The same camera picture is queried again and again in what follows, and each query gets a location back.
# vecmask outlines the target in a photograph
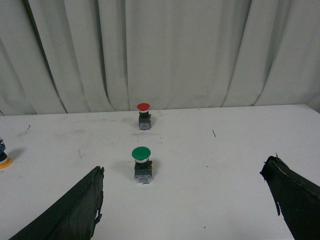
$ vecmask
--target white curtain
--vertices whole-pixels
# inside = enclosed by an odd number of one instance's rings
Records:
[[[320,1],[0,1],[4,115],[140,102],[320,111]]]

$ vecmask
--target green button cap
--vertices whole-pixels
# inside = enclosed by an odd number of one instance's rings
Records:
[[[145,160],[150,157],[151,151],[145,146],[139,146],[132,151],[132,157],[138,161]]]

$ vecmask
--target white table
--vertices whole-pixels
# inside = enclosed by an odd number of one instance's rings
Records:
[[[0,239],[102,166],[94,240],[293,240],[259,172],[277,153],[320,185],[320,114],[305,105],[150,113],[146,131],[138,111],[1,116],[13,163],[0,169]],[[151,150],[150,184],[134,180],[139,146]]]

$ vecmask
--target red button cap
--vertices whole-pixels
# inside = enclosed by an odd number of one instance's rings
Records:
[[[138,106],[136,106],[140,111],[147,111],[150,108],[150,105],[148,103],[140,103]]]

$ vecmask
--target curtain fold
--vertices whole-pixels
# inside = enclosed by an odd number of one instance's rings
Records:
[[[320,1],[293,1],[256,105],[299,104],[320,95]]]
[[[129,110],[125,0],[99,0],[108,98],[116,111]]]
[[[220,107],[249,0],[126,1],[130,108]]]
[[[22,1],[0,1],[0,110],[65,113]]]
[[[0,1],[0,111],[320,112],[319,13],[318,0]]]
[[[258,100],[273,66],[290,5],[290,0],[252,2],[223,107],[253,106]]]

